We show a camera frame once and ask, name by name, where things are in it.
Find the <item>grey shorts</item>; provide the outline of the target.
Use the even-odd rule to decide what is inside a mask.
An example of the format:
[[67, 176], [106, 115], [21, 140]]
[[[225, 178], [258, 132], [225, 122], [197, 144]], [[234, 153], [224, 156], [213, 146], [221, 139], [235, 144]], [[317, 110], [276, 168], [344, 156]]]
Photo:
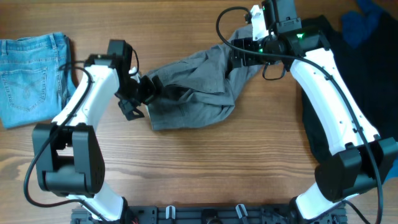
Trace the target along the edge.
[[202, 128], [226, 119], [245, 84], [261, 66], [231, 68], [230, 48], [217, 44], [147, 72], [164, 88], [147, 106], [154, 131]]

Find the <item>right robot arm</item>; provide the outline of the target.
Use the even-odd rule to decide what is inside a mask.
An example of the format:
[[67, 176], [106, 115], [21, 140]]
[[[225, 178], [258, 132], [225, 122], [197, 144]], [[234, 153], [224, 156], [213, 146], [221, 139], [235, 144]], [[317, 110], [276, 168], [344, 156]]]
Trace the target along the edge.
[[315, 183], [292, 199], [289, 220], [311, 223], [382, 184], [397, 157], [397, 142], [381, 138], [346, 87], [324, 32], [303, 26], [293, 1], [263, 1], [246, 9], [252, 37], [228, 42], [235, 67], [282, 63], [307, 95], [325, 132], [330, 158]]

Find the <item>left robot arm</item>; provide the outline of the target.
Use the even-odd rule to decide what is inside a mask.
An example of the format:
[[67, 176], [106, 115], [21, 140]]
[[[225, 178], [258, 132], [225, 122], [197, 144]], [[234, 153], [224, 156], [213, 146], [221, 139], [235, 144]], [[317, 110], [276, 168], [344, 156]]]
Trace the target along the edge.
[[41, 208], [79, 203], [93, 223], [138, 223], [126, 199], [105, 183], [105, 163], [96, 137], [98, 123], [116, 96], [127, 120], [142, 118], [140, 105], [161, 93], [158, 77], [140, 76], [131, 67], [137, 52], [125, 40], [110, 40], [107, 53], [68, 62], [60, 70], [81, 70], [76, 92], [49, 124], [32, 132], [34, 158], [26, 172], [25, 199]]

